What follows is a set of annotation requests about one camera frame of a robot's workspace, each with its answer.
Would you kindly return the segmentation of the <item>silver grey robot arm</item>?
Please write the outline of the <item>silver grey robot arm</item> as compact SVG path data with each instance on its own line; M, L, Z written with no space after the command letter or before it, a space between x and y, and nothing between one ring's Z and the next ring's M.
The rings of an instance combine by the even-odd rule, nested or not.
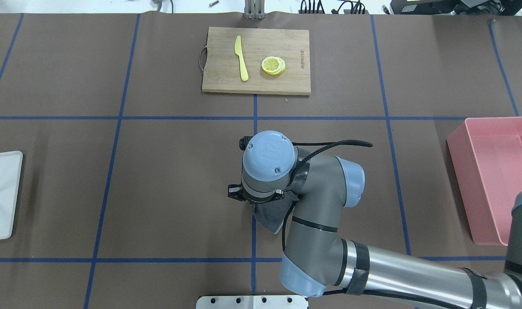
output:
M338 237L343 209L359 203L365 172L324 151L372 147L345 139L314 152L267 130L242 137L241 180L228 197L249 202L258 223L282 233L282 285L303 297L371 295L426 309L522 309L522 192L512 209L504 270L481 274Z

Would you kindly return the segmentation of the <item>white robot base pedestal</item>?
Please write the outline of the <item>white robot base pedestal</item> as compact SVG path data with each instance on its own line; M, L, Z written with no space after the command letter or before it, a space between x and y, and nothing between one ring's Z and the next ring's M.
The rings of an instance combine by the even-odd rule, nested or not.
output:
M204 296L196 309L308 309L308 299L299 295Z

